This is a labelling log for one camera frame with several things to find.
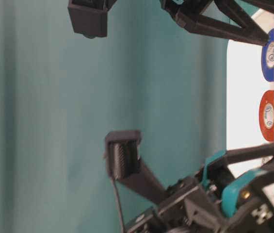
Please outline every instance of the teal plastic part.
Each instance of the teal plastic part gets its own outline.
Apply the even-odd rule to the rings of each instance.
[[[264,175],[266,173],[266,171],[260,168],[252,169],[244,173],[242,176],[240,176],[224,189],[222,194],[222,210],[226,217],[233,217],[236,213],[237,199],[240,191],[254,178]]]
[[[213,161],[221,158],[223,155],[226,154],[226,150],[222,150],[217,152],[216,154],[214,154],[212,157],[209,157],[208,159],[206,159],[206,163],[205,163],[205,167],[204,167],[204,173],[203,173],[203,180],[201,182],[201,184],[203,185],[204,189],[208,188],[208,165],[210,163],[212,163]]]

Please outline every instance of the tape roll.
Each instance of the tape roll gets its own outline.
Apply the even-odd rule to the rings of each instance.
[[[268,35],[269,41],[262,48],[262,71],[267,81],[274,82],[274,29]]]
[[[274,142],[274,91],[266,91],[259,105],[259,127],[263,137]]]

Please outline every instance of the metal screw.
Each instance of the metal screw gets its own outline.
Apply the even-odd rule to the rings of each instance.
[[[218,190],[218,188],[217,188],[217,186],[215,186],[215,185],[213,184],[213,185],[210,185],[209,190],[210,190],[211,192],[215,192],[216,190]]]
[[[262,219],[266,219],[266,217],[267,217],[267,212],[261,213],[261,218],[262,218]]]
[[[136,223],[137,223],[137,222],[140,222],[144,217],[145,217],[144,214],[141,215],[141,216],[139,216],[139,217],[136,219]]]
[[[242,198],[243,199],[248,199],[249,197],[251,197],[251,193],[247,190],[242,192]]]

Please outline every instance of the teal curtain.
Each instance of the teal curtain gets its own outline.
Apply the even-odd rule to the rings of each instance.
[[[257,7],[250,5],[242,0],[236,0],[236,2],[251,16],[258,10]]]
[[[67,0],[0,0],[0,233],[119,232],[111,130],[142,131],[164,186],[225,149],[226,47],[158,0],[119,0],[95,40],[73,33]],[[150,206],[120,193],[126,221]]]

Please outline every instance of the wire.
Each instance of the wire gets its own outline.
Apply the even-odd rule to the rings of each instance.
[[[116,207],[117,207],[117,210],[118,210],[119,222],[121,224],[121,233],[126,233],[125,225],[124,225],[124,218],[123,218],[123,211],[122,211],[122,207],[121,207],[120,198],[119,198],[119,195],[118,195],[118,190],[117,190],[114,179],[110,178],[110,180],[111,180],[111,183],[112,183],[112,186],[113,186],[113,189],[114,189],[114,194],[115,194],[115,199],[116,199]]]

